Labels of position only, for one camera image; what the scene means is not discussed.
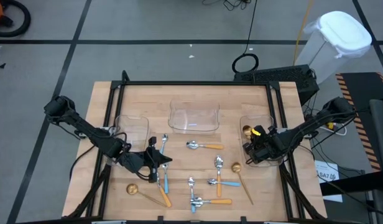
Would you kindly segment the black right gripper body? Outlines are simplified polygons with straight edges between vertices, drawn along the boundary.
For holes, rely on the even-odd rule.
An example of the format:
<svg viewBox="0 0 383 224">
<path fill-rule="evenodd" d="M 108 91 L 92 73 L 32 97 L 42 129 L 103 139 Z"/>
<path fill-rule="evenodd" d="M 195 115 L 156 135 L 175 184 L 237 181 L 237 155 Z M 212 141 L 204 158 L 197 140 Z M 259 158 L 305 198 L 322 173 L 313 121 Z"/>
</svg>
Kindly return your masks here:
<svg viewBox="0 0 383 224">
<path fill-rule="evenodd" d="M 270 152 L 270 136 L 266 133 L 261 125 L 251 127 L 245 125 L 242 129 L 244 137 L 247 139 L 242 144 L 246 164 L 259 164 L 263 161 L 272 161 L 272 153 Z"/>
</svg>

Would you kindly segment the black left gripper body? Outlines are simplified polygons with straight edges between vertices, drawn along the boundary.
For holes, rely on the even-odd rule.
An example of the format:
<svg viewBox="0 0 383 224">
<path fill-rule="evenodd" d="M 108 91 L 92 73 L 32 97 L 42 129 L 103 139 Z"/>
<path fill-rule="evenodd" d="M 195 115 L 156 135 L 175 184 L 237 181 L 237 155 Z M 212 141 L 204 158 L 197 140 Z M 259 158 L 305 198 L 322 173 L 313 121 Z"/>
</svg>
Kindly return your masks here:
<svg viewBox="0 0 383 224">
<path fill-rule="evenodd" d="M 153 153 L 155 151 L 155 144 L 157 138 L 155 136 L 148 140 L 148 147 L 143 152 L 130 152 L 128 155 L 128 163 L 130 171 L 135 173 L 138 178 L 153 183 L 157 180 L 157 164 L 154 160 Z M 140 169 L 147 167 L 149 174 L 145 175 L 140 172 Z"/>
</svg>

